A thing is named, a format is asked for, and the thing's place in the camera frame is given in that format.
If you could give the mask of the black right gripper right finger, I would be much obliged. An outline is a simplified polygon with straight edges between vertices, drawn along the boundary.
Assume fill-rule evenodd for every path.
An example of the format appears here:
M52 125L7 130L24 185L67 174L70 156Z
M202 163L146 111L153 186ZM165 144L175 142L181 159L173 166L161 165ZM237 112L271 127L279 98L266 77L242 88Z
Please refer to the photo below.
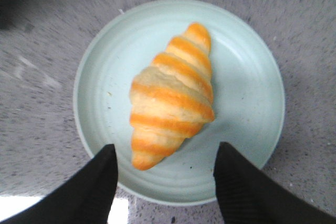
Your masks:
M335 223L335 217L279 186L227 142L219 145L213 176L225 223Z

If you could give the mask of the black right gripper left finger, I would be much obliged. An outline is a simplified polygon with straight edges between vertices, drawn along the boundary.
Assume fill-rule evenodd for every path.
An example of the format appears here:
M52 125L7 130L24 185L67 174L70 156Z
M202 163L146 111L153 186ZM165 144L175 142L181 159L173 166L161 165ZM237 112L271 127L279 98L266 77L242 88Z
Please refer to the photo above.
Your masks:
M108 144L66 183L3 223L107 223L117 182L115 147Z

